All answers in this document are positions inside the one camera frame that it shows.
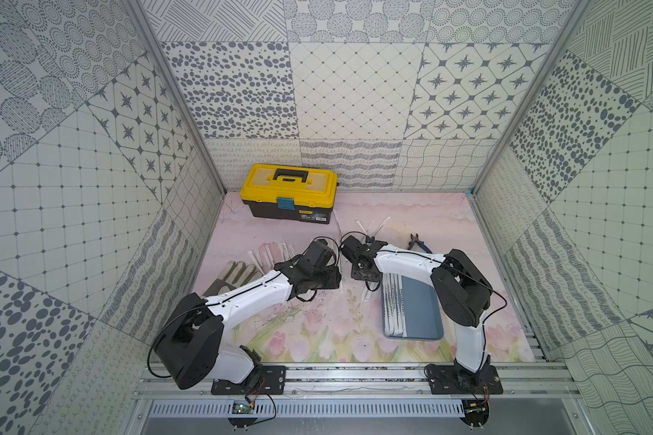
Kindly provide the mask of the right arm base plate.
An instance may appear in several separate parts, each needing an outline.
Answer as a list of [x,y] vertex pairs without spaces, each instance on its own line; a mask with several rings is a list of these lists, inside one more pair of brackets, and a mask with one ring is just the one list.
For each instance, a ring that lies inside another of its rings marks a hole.
[[486,364],[480,372],[470,373],[462,366],[428,364],[424,368],[431,394],[483,394],[504,393],[500,376],[495,366]]

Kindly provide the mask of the blue plastic storage tray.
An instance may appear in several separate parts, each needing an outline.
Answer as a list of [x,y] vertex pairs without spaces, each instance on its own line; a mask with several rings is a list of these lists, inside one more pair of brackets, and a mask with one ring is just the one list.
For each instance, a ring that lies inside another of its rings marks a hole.
[[431,286],[401,275],[384,274],[382,290],[385,337],[415,341],[444,338],[440,304]]

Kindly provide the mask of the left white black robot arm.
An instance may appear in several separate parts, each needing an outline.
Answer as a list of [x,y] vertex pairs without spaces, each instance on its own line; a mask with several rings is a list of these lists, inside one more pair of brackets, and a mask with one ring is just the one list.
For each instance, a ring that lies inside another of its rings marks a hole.
[[244,345],[237,350],[225,346],[224,337],[265,309],[293,299],[306,303],[306,293],[337,289],[340,281],[338,253],[326,237],[317,237],[303,253],[245,286],[211,297],[183,297],[153,339],[151,352],[167,370],[165,378],[181,390],[212,378],[254,393],[264,378],[260,357]]

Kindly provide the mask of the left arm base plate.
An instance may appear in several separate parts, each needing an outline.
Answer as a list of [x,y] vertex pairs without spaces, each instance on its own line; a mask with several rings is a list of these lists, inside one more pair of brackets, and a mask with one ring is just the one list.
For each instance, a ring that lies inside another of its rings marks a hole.
[[216,380],[211,388],[212,395],[281,395],[284,392],[287,368],[284,365],[263,365],[255,367],[249,376],[239,384]]

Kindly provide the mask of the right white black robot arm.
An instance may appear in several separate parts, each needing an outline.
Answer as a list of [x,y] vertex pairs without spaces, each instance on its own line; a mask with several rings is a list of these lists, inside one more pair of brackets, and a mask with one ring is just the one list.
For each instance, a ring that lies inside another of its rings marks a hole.
[[390,274],[431,286],[445,315],[455,323],[455,369],[476,377],[487,371],[490,355],[484,315],[490,309],[493,288],[464,252],[419,253],[379,240],[361,242],[353,236],[340,243],[339,251],[351,263],[357,281],[381,282],[383,275]]

